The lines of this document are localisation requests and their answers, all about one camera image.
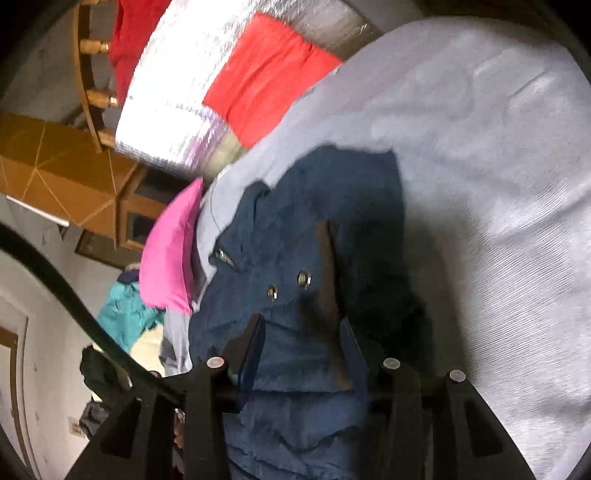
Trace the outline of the navy blue zip jacket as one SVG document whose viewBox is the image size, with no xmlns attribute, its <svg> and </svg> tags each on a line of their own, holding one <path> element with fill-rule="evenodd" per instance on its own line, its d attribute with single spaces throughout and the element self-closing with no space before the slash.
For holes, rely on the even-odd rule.
<svg viewBox="0 0 591 480">
<path fill-rule="evenodd" d="M 252 395 L 224 417 L 235 479 L 371 479 L 391 405 L 353 392 L 339 344 L 348 320 L 379 386 L 385 359 L 432 366 L 432 324 L 404 259 L 403 188 L 393 152 L 326 145 L 274 187 L 242 195 L 214 244 L 216 271 L 189 324 L 202 362 L 253 314 L 266 341 Z"/>
</svg>

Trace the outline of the black garment on sofa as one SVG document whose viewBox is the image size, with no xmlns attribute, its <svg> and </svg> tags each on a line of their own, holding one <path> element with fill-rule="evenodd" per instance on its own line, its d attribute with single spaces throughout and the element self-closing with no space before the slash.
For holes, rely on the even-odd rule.
<svg viewBox="0 0 591 480">
<path fill-rule="evenodd" d="M 82 350 L 79 370 L 86 387 L 108 407 L 115 407 L 131 388 L 129 375 L 93 345 Z"/>
</svg>

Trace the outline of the cream leather sofa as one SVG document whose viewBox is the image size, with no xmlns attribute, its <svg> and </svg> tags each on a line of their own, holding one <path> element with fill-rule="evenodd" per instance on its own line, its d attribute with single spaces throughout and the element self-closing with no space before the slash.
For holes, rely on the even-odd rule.
<svg viewBox="0 0 591 480">
<path fill-rule="evenodd" d="M 163 327 L 158 326 L 155 329 L 145 332 L 133 345 L 131 351 L 129 352 L 129 356 L 141 365 L 147 371 L 156 372 L 158 375 L 164 375 L 164 369 L 159 360 L 159 347 L 160 341 L 162 340 L 163 334 Z M 92 344 L 96 350 L 100 350 L 103 352 L 105 356 L 108 356 L 95 342 Z M 116 365 L 117 367 L 124 370 L 118 364 L 116 364 L 112 359 L 111 362 Z M 131 386 L 133 384 L 133 379 L 131 375 L 124 370 L 131 379 Z M 92 398 L 94 400 L 101 401 L 93 392 Z"/>
</svg>

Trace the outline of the teal garment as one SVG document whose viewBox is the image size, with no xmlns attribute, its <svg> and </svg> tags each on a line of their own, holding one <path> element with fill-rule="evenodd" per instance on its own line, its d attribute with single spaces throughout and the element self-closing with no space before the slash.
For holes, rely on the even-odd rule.
<svg viewBox="0 0 591 480">
<path fill-rule="evenodd" d="M 96 320 L 126 353 L 148 331 L 164 324 L 164 311 L 148 307 L 141 299 L 139 283 L 114 282 Z"/>
</svg>

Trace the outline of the pink pillow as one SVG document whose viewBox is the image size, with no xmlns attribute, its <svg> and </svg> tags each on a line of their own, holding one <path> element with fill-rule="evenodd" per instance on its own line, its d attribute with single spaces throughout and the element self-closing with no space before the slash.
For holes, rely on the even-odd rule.
<svg viewBox="0 0 591 480">
<path fill-rule="evenodd" d="M 195 179 L 167 205 L 150 230 L 142 251 L 138 286 L 150 308 L 191 312 L 191 267 L 195 224 L 204 180 Z"/>
</svg>

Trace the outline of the grey bed sheet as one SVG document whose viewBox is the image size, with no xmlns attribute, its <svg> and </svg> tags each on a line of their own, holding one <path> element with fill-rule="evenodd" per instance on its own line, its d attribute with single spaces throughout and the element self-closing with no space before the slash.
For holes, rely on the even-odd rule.
<svg viewBox="0 0 591 480">
<path fill-rule="evenodd" d="M 588 478 L 590 84 L 578 63 L 506 23 L 435 18 L 384 35 L 214 180 L 195 227 L 204 292 L 245 190 L 276 186 L 326 145 L 396 155 L 405 265 L 432 324 L 432 366 L 417 372 L 463 371 L 532 479 Z"/>
</svg>

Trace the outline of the silver foil insulation panel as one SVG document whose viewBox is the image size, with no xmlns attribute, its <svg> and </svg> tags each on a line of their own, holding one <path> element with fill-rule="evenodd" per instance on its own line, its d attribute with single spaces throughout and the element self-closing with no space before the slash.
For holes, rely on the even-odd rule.
<svg viewBox="0 0 591 480">
<path fill-rule="evenodd" d="M 257 14 L 346 59 L 381 32 L 346 1 L 173 1 L 151 33 L 131 77 L 114 133 L 117 153 L 181 177 L 238 151 L 206 91 Z"/>
</svg>

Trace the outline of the wooden stair railing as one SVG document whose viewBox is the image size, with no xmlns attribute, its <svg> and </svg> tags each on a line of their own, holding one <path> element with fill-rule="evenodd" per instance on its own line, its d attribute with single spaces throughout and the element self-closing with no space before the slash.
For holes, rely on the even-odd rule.
<svg viewBox="0 0 591 480">
<path fill-rule="evenodd" d="M 79 1 L 73 9 L 72 52 L 77 90 L 88 131 L 98 153 L 113 150 L 114 131 L 105 126 L 103 112 L 119 107 L 117 95 L 108 87 L 98 88 L 92 58 L 107 57 L 111 42 L 91 36 L 91 10 L 104 1 Z"/>
</svg>

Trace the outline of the red-orange pillow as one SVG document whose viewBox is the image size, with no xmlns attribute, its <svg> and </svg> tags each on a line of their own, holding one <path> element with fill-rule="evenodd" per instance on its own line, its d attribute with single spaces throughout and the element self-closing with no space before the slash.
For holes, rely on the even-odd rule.
<svg viewBox="0 0 591 480">
<path fill-rule="evenodd" d="M 276 18 L 256 13 L 204 96 L 246 149 L 342 61 Z"/>
</svg>

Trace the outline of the red blanket on railing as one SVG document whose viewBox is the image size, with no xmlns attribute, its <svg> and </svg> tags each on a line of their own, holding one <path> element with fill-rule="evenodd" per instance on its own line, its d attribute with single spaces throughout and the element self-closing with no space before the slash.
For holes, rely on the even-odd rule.
<svg viewBox="0 0 591 480">
<path fill-rule="evenodd" d="M 119 0 L 109 47 L 115 93 L 123 105 L 135 67 L 170 0 Z"/>
</svg>

